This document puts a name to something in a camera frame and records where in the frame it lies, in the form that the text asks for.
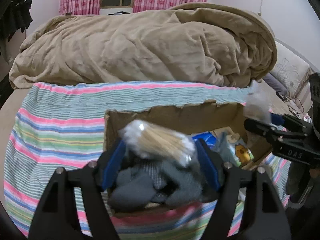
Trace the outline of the bag of wooden sticks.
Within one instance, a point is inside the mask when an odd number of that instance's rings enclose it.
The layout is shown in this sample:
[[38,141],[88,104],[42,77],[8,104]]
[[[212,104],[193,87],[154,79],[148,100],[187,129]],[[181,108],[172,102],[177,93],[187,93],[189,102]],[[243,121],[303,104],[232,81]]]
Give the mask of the bag of wooden sticks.
[[119,135],[129,150],[142,159],[167,160],[180,167],[196,161],[193,139],[175,130],[136,119],[119,130]]

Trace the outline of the grey fuzzy sock pair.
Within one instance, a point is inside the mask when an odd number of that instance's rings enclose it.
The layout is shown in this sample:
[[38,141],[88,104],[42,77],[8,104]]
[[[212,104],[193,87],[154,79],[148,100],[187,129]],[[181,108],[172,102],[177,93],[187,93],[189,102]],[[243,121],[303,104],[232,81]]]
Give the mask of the grey fuzzy sock pair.
[[177,207],[217,199],[217,192],[209,187],[199,163],[181,167],[169,161],[161,161],[151,168],[151,178],[157,191],[151,199],[152,203]]

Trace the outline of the cartoon print plastic bag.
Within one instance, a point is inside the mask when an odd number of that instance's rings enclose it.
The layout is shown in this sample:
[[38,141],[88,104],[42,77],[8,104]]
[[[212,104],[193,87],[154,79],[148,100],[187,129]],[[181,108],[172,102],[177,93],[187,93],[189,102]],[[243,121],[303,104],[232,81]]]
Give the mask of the cartoon print plastic bag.
[[239,133],[233,132],[230,127],[223,127],[213,131],[217,141],[214,146],[224,162],[230,162],[237,167],[247,165],[253,154]]

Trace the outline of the beige floral pillow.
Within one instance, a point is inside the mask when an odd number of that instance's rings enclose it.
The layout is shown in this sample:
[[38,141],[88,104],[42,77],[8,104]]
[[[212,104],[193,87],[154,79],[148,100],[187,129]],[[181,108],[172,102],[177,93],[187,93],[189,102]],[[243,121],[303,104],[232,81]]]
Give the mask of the beige floral pillow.
[[270,73],[287,89],[288,96],[295,98],[312,74],[310,64],[287,47],[276,41],[277,61]]

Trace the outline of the blue plastic package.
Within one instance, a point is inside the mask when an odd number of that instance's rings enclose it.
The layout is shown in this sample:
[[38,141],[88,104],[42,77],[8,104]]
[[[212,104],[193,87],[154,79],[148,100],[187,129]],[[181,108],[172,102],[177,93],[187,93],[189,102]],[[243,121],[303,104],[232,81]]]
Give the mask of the blue plastic package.
[[203,133],[198,133],[196,135],[192,136],[193,141],[197,141],[199,139],[204,140],[204,142],[208,145],[209,148],[214,147],[216,144],[216,137],[212,135],[211,132],[203,132]]

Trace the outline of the striped pastel towel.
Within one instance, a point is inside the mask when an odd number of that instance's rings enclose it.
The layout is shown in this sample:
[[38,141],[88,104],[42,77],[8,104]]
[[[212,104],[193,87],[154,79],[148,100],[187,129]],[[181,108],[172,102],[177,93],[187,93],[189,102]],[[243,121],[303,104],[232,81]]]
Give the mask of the striped pastel towel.
[[[142,111],[155,106],[183,106],[207,100],[244,105],[248,89],[219,88],[192,82],[120,82],[58,86],[35,83],[17,113],[4,161],[6,210],[25,236],[55,169],[82,168],[103,152],[107,110]],[[263,164],[286,206],[285,184],[290,162],[269,154]],[[137,218],[112,218],[121,239],[200,239],[216,202],[191,204]]]

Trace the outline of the brown cardboard box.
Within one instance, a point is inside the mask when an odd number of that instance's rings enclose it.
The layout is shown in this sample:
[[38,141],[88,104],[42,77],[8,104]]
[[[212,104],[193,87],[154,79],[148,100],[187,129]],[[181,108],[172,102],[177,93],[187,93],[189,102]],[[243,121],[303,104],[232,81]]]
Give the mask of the brown cardboard box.
[[244,106],[240,103],[207,101],[198,105],[155,106],[144,111],[112,111],[105,113],[103,149],[108,151],[119,137],[119,130],[133,120],[148,121],[186,135],[230,127],[249,143],[254,161],[263,160],[272,146],[261,137],[253,138],[244,128]]

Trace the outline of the tan rumpled blanket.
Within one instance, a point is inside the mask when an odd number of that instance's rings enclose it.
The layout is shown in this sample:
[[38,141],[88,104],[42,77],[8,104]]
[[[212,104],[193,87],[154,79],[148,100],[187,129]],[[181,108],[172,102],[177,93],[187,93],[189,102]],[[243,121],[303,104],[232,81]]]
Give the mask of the tan rumpled blanket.
[[247,87],[275,66],[271,27],[257,14],[186,3],[124,15],[56,16],[21,44],[14,89],[121,81]]

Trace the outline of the dark hanging clothes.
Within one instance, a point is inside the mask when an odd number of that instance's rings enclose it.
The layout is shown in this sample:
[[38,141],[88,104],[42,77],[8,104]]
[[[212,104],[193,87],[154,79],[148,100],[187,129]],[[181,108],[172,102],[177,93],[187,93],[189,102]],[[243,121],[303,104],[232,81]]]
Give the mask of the dark hanging clothes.
[[1,55],[7,64],[13,58],[9,51],[8,43],[16,33],[24,33],[33,21],[30,15],[33,0],[12,0],[1,17]]

